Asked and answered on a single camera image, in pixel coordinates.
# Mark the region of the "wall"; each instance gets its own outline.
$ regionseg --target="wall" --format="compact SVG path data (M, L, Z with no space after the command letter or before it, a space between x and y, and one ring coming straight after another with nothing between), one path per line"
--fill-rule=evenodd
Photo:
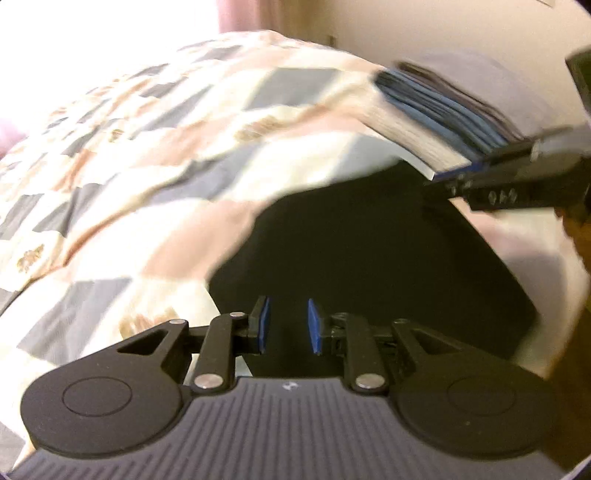
M564 58L591 44L591 16L575 0L330 0L338 47L389 66L428 48L469 47L528 80L579 123L584 110Z
M0 117L29 130L62 103L217 32L216 0L3 0Z

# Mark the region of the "circular cover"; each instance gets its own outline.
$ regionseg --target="circular cover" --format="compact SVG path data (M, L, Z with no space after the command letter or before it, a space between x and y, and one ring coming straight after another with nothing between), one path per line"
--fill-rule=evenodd
M35 380L21 416L36 447L64 456L106 456L158 436L181 409L178 385L147 357L97 364L92 356Z
M474 458L533 450L555 418L554 397L539 377L494 357L463 353L422 362L401 384L396 401L419 437Z

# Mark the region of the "patchwork quilt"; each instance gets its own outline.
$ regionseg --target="patchwork quilt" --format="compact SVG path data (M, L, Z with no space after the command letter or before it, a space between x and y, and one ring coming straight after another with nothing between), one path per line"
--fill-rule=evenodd
M56 109L2 160L0 471L32 448L37 377L175 317L208 324L208 279L275 199L398 158L467 164L381 98L381 68L224 34Z

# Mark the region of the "pink curtain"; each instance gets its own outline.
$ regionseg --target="pink curtain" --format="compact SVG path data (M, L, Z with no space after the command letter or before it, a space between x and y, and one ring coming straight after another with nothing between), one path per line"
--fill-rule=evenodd
M217 0L220 32L282 30L281 0Z
M0 158L24 137L25 135L10 120L0 118Z

